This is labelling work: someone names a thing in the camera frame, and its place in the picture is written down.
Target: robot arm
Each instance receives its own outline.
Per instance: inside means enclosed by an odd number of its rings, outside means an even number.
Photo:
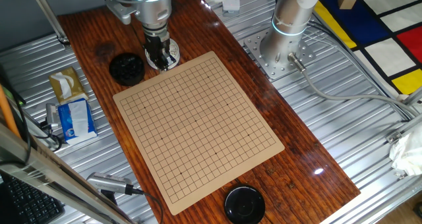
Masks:
[[[160,70],[167,70],[176,60],[170,55],[170,36],[167,19],[171,14],[171,0],[105,0],[110,11],[123,23],[131,23],[131,15],[142,22],[149,58]]]

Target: black bowl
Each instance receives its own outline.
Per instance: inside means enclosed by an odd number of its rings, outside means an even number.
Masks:
[[[230,190],[224,211],[234,224],[257,224],[265,214],[264,198],[257,189],[242,184]]]
[[[120,85],[134,86],[144,79],[144,62],[134,53],[122,53],[111,60],[109,72]]]

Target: wooden cube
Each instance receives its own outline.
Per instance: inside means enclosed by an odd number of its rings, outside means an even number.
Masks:
[[[338,6],[340,9],[351,9],[356,0],[338,0]]]

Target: black line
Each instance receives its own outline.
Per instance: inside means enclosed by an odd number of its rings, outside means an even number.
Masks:
[[[396,13],[396,12],[398,12],[398,11],[401,11],[401,10],[403,10],[403,9],[406,9],[406,8],[408,8],[408,7],[412,7],[412,6],[417,5],[417,4],[420,4],[420,3],[422,3],[422,0],[416,0],[416,1],[414,1],[414,2],[411,2],[411,3],[405,4],[405,5],[403,5],[403,6],[396,7],[395,9],[391,9],[391,10],[389,10],[389,11],[386,11],[386,12],[380,13],[380,14],[378,14],[378,17],[379,17],[379,18],[381,18],[381,17],[384,17],[384,16],[386,16],[386,15],[390,15],[390,14],[392,14],[392,13]]]
[[[393,87],[399,94],[401,94],[401,91],[392,83],[392,81],[389,79],[387,74],[381,69],[381,67],[378,65],[377,62],[371,57],[371,55],[367,52],[366,49],[361,49],[361,53],[367,58],[367,60],[370,62],[370,64],[374,67],[374,69],[380,74],[382,79],[384,79],[385,82],[387,82],[391,87]]]
[[[418,66],[420,69],[422,69],[422,65],[417,60],[416,56],[411,53],[411,51],[401,42],[397,36],[393,36],[392,39],[403,49],[404,53],[415,63],[416,66]]]
[[[401,30],[398,30],[398,31],[396,31],[396,32],[394,32],[395,33],[395,35],[400,35],[401,33],[404,33],[404,32],[408,32],[408,31],[410,31],[410,30],[413,30],[413,29],[416,29],[416,28],[418,28],[418,27],[420,27],[420,26],[422,26],[422,22],[418,22],[418,23],[416,23],[416,24],[413,24],[413,25],[411,25],[411,26],[408,26],[408,27],[406,27],[406,28],[403,28],[403,29],[401,29]]]
[[[401,71],[401,72],[399,72],[399,73],[396,73],[396,74],[394,74],[394,75],[390,76],[390,79],[391,79],[391,80],[397,79],[397,78],[399,78],[399,77],[401,77],[401,76],[404,76],[404,75],[406,75],[406,74],[408,74],[408,73],[411,73],[411,72],[413,72],[413,71],[415,71],[415,70],[418,70],[418,69],[420,69],[420,67],[419,67],[419,66],[413,66],[413,67],[411,67],[411,68],[404,69],[403,71]]]
[[[327,4],[324,4],[325,1],[324,0],[320,0],[321,3],[324,6],[327,6]],[[348,28],[346,27],[346,25],[338,19],[338,17],[336,16],[336,14],[332,14],[332,16],[335,18],[336,22],[340,25],[340,27],[344,30],[344,32],[350,37],[350,39],[356,43],[357,47],[353,48],[354,50],[360,50],[362,52],[362,54],[364,54],[364,56],[368,59],[368,61],[372,64],[372,66],[374,67],[374,69],[381,75],[382,79],[384,79],[384,81],[386,81],[389,85],[391,85],[391,87],[393,87],[399,94],[401,94],[401,91],[396,87],[396,85],[394,85],[391,81],[391,79],[385,74],[385,72],[382,70],[382,68],[375,62],[375,60],[369,55],[369,53],[366,51],[366,47],[376,44],[378,42],[382,42],[384,40],[387,40],[389,38],[392,38],[406,53],[406,55],[419,67],[421,67],[421,63],[419,63],[419,61],[415,58],[415,56],[409,51],[409,49],[397,38],[397,35],[404,32],[403,30],[399,30],[397,32],[393,32],[391,31],[391,29],[389,29],[389,27],[387,27],[387,25],[385,25],[385,23],[380,19],[380,16],[377,15],[374,10],[372,10],[372,8],[370,8],[370,6],[368,6],[368,4],[364,1],[364,0],[357,0],[360,2],[360,4],[363,5],[363,7],[367,10],[367,12],[372,16],[372,18],[374,20],[376,20],[379,25],[386,30],[387,32],[387,36],[383,37],[381,39],[378,39],[377,41],[373,41],[370,43],[366,43],[366,44],[362,44],[359,41],[356,40],[356,38],[354,37],[354,35],[348,30]]]

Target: white cloth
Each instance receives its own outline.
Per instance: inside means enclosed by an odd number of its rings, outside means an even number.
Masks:
[[[390,159],[395,169],[404,170],[408,175],[422,174],[422,124],[391,147]]]
[[[86,102],[76,101],[69,103],[71,111],[71,119],[75,136],[85,136],[88,134],[88,111],[86,110]]]
[[[60,82],[60,88],[61,93],[63,94],[63,99],[67,99],[72,96],[71,88],[74,85],[73,78],[71,78],[70,76],[63,75],[61,72],[51,75],[51,78]]]

